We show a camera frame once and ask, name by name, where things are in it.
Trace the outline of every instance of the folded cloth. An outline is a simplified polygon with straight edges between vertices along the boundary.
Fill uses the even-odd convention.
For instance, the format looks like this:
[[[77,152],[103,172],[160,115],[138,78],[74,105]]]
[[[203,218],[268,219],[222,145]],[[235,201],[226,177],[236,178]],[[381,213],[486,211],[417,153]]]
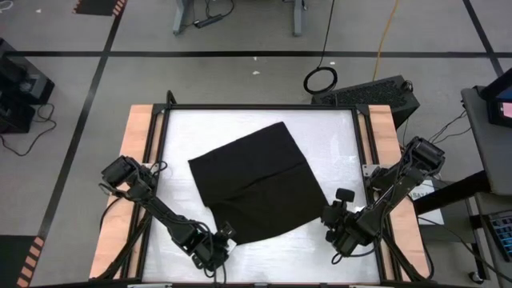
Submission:
[[[196,159],[190,169],[215,224],[241,245],[272,238],[322,214],[327,200],[283,122]]]

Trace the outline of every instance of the wooden board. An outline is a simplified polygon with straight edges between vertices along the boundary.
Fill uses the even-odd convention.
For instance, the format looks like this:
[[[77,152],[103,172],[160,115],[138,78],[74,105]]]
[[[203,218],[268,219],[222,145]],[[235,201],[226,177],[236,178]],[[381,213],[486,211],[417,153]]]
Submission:
[[[130,116],[126,124],[125,136],[122,142],[121,154],[131,156],[137,161],[142,162],[144,149],[146,145],[147,132],[150,125],[152,105],[132,106]],[[378,158],[381,164],[393,165],[399,161],[400,147],[397,140],[396,131],[394,129],[391,111],[388,106],[370,106],[370,119],[374,131],[374,138],[378,151]],[[360,127],[362,131],[363,147],[365,149],[366,159],[371,160],[370,146],[364,118],[360,117]],[[158,120],[157,126],[160,127],[161,119]],[[151,147],[151,162],[154,161],[156,143],[159,133],[155,133],[154,144]],[[112,207],[111,211],[105,217],[102,231],[99,235],[98,246],[94,255],[93,265],[90,271],[90,277],[100,275],[105,268],[115,259],[122,246],[126,243],[128,229],[130,225],[133,203],[121,200]],[[397,245],[400,247],[404,255],[416,267],[418,272],[427,276],[429,274],[426,262],[425,251],[423,250],[422,240],[419,233],[416,213],[414,212],[413,203],[406,199],[402,201],[391,213],[391,222],[394,231],[394,237]],[[138,255],[140,245],[134,248],[134,253]],[[389,258],[389,251],[386,245],[383,245],[382,252],[384,255],[384,266],[388,279],[393,279],[392,266]],[[132,265],[130,266],[129,276],[134,276],[137,265],[136,257],[132,256]]]

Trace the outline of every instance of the yellow cable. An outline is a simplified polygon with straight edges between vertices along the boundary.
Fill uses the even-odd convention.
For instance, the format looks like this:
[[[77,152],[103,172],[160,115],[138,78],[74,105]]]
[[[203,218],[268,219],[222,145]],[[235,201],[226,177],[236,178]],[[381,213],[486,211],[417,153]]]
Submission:
[[[394,12],[396,12],[396,10],[397,10],[397,8],[398,8],[398,4],[399,4],[399,3],[400,3],[400,0],[394,0],[394,7],[393,7],[393,11],[391,11],[390,19],[387,21],[386,28],[384,29],[384,33],[382,34],[382,37],[381,37],[381,44],[378,46],[377,61],[376,61],[376,63],[375,63],[374,77],[373,77],[373,80],[372,80],[372,81],[375,81],[375,79],[376,79],[376,77],[377,77],[378,65],[379,65],[379,64],[380,64],[380,62],[381,62],[381,50],[382,50],[382,44],[384,43],[384,39],[386,38],[387,31],[390,29],[390,26],[391,26],[391,20],[393,19]]]

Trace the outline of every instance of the desk leg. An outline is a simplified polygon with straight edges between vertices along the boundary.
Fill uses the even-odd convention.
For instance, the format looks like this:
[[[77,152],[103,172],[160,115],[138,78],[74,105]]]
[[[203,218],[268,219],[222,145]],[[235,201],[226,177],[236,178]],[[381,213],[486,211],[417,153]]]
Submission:
[[[193,0],[176,0],[176,5],[178,7],[176,9],[176,15],[174,16],[174,35],[178,35],[182,32],[182,26],[185,25],[183,21],[185,20],[186,11],[188,9],[190,1]]]
[[[463,180],[414,201],[416,214],[439,209],[451,203],[469,198],[477,192],[490,192],[490,184],[485,171],[477,172]]]
[[[302,9],[304,8],[303,0],[295,0],[294,4],[294,36],[302,35]]]

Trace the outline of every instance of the gray floor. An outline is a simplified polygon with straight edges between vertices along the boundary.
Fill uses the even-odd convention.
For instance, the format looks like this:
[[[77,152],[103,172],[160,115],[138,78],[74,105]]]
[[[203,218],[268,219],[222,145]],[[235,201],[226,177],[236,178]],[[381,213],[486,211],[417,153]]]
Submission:
[[[330,2],[309,0],[303,36],[294,38],[292,5],[277,0],[235,0],[231,16],[202,30],[188,28],[173,36],[172,0],[129,0],[114,40],[118,51],[320,50]],[[0,14],[0,37],[17,50],[101,51],[114,21],[111,17],[72,14],[74,0],[14,0]],[[217,0],[213,12],[228,1]],[[327,49],[376,51],[392,0],[337,1]],[[471,0],[497,52],[512,52],[512,2]],[[204,17],[204,3],[195,6]],[[462,0],[401,0],[384,51],[485,52]],[[50,102],[56,105],[56,130],[42,137],[25,158],[0,148],[0,234],[36,234],[45,213],[78,116],[89,92],[98,58],[30,58],[55,81]],[[304,76],[318,58],[108,58],[58,205],[32,285],[85,281],[98,239],[98,221],[106,197],[97,188],[102,168],[119,152],[130,105],[163,102],[171,89],[180,103],[308,103]],[[326,58],[339,74],[338,87],[368,82],[374,58]],[[512,59],[500,59],[504,70]],[[496,73],[486,58],[384,58],[379,77],[402,74],[414,84],[422,104],[410,118],[406,141],[429,137],[462,112],[460,90],[491,82]],[[312,80],[317,88],[328,75]],[[6,137],[24,150],[45,124],[30,134]],[[467,119],[449,133],[469,126]],[[398,130],[400,139],[403,127]],[[447,155],[446,180],[459,180],[482,168],[471,133],[440,144]],[[471,285],[466,274],[474,260],[459,244],[429,243],[440,282]],[[488,287],[496,286],[487,282]]]

